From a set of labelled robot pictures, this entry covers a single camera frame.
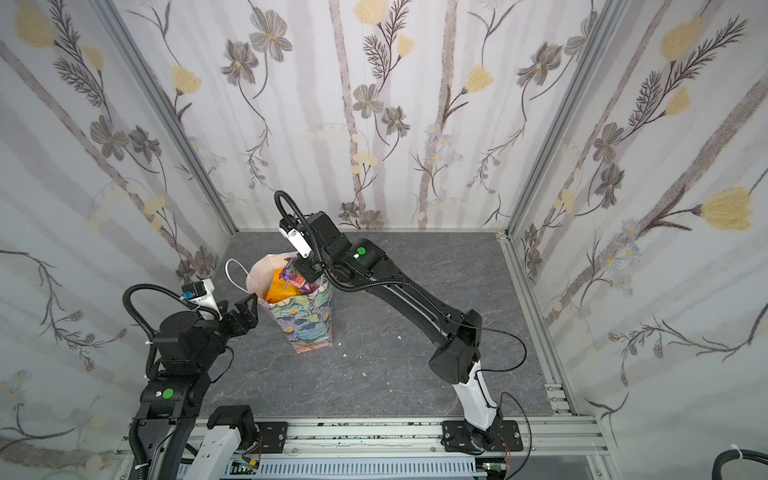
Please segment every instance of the gray floor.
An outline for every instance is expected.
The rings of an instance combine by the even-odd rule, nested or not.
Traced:
[[[362,233],[350,233],[354,241]],[[550,415],[544,380],[531,337],[513,290],[501,247],[493,233],[377,233],[365,237],[383,248],[414,281],[462,311],[474,309],[483,326],[514,333],[528,345],[528,360],[514,372],[484,373],[492,395],[507,390],[529,415]],[[229,258],[250,268],[268,253],[291,251],[278,233],[238,233],[214,277],[218,300],[238,300],[243,292],[223,271]],[[244,285],[236,265],[233,279]],[[210,387],[202,414],[218,405],[250,404],[256,416],[461,415],[450,385],[427,362],[435,347],[424,334],[383,301],[365,292],[333,297],[333,346],[297,354],[285,334],[263,316],[248,335],[232,339],[235,361]],[[482,333],[482,365],[502,369],[516,364],[519,343]],[[229,355],[211,368],[223,371]],[[504,411],[519,414],[505,401]]]

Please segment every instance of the floral wallpaper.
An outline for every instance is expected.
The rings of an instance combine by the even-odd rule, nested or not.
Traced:
[[[602,2],[115,2],[240,228],[289,191],[348,229],[510,210]]]
[[[762,2],[630,2],[514,232],[629,480],[765,449],[766,22]]]
[[[0,12],[0,470],[100,478],[145,385],[123,291],[211,275],[229,235],[87,2]]]

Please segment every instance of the orange object in bag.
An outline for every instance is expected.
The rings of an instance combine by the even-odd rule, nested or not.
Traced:
[[[306,295],[305,292],[281,279],[280,272],[282,271],[283,269],[276,270],[275,274],[272,276],[272,284],[270,285],[270,290],[266,292],[266,295],[264,296],[264,299],[269,303],[282,302],[291,296]]]

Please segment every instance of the white bag handle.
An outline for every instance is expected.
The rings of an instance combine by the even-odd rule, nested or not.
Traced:
[[[253,278],[251,278],[251,277],[250,277],[250,273],[248,273],[248,270],[245,270],[245,267],[243,266],[243,264],[242,264],[242,263],[240,263],[240,262],[238,262],[238,261],[237,261],[237,260],[235,260],[234,258],[230,258],[230,259],[229,259],[229,260],[227,260],[227,262],[224,264],[224,272],[226,272],[226,273],[227,273],[227,278],[228,278],[228,279],[230,279],[230,282],[231,282],[231,283],[232,283],[234,286],[236,286],[237,288],[239,288],[240,290],[244,291],[245,293],[250,293],[248,290],[245,290],[243,287],[241,287],[240,285],[236,284],[234,280],[232,280],[232,277],[230,276],[230,262],[235,262],[235,263],[237,263],[237,265],[239,265],[239,266],[240,266],[240,268],[242,268],[242,269],[243,269],[243,272],[245,272],[245,276],[246,276],[247,278],[250,278],[250,279],[251,279],[253,282],[255,282],[255,280],[253,280]]]

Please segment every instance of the gift bag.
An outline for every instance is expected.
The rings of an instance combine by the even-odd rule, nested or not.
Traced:
[[[310,293],[291,296],[278,303],[269,303],[264,299],[264,292],[270,288],[275,271],[283,269],[296,255],[297,252],[267,255],[256,262],[247,272],[246,290],[259,297],[259,304],[270,311],[293,348],[298,353],[304,353],[333,343],[333,286],[328,279],[321,276],[315,283],[308,283],[295,270],[284,270],[280,278]]]

